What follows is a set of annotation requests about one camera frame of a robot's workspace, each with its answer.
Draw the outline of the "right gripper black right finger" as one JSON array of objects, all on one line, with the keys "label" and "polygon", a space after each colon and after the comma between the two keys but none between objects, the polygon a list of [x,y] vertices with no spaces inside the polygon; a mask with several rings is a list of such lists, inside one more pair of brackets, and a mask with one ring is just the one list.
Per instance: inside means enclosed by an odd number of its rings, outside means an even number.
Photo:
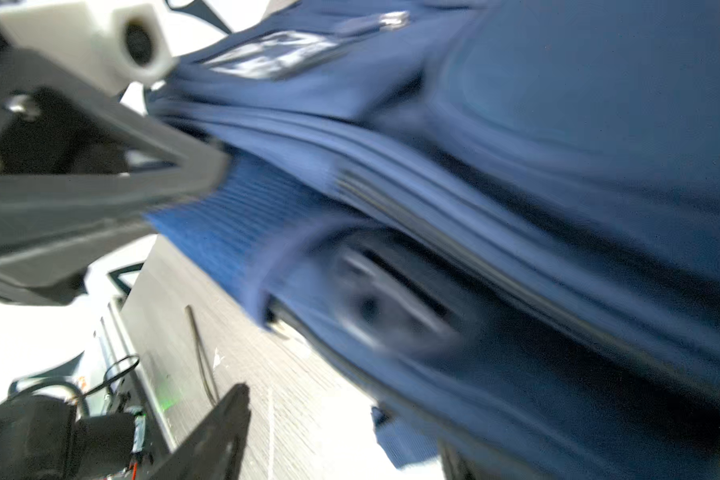
[{"label": "right gripper black right finger", "polygon": [[238,479],[250,420],[250,389],[235,384],[148,479]]}]

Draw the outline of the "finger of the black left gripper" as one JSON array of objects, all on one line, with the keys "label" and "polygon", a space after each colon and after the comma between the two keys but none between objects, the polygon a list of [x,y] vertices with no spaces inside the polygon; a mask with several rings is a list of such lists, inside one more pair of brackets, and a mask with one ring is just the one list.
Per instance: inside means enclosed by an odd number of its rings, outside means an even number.
[{"label": "finger of the black left gripper", "polygon": [[68,305],[87,292],[93,262],[152,232],[145,221],[128,221],[0,252],[0,302]]}]

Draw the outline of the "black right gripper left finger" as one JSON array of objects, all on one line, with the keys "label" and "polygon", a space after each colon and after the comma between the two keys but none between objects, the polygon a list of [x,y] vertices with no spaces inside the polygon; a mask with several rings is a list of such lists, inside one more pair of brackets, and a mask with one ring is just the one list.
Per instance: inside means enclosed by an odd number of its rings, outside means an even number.
[{"label": "black right gripper left finger", "polygon": [[[106,143],[163,165],[128,175],[72,171],[82,152]],[[221,151],[20,49],[0,53],[0,160],[0,249],[204,196],[229,165]]]}]

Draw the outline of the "navy blue student backpack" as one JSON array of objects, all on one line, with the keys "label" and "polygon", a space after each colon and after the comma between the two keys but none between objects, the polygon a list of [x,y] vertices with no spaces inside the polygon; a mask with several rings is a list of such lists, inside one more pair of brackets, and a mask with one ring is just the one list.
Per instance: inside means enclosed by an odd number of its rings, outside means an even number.
[{"label": "navy blue student backpack", "polygon": [[157,230],[457,479],[720,479],[720,1],[301,1],[151,117]]}]

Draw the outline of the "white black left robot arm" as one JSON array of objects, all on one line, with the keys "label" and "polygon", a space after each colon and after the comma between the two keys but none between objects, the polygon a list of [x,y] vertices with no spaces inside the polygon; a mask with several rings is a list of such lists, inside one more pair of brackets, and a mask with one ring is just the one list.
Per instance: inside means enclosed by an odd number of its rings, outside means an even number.
[{"label": "white black left robot arm", "polygon": [[[144,117],[41,54],[0,51],[0,301],[57,306],[88,266],[145,233],[146,213],[212,192],[227,156]],[[133,421],[88,427],[32,394],[0,405],[0,479],[126,466]]]}]

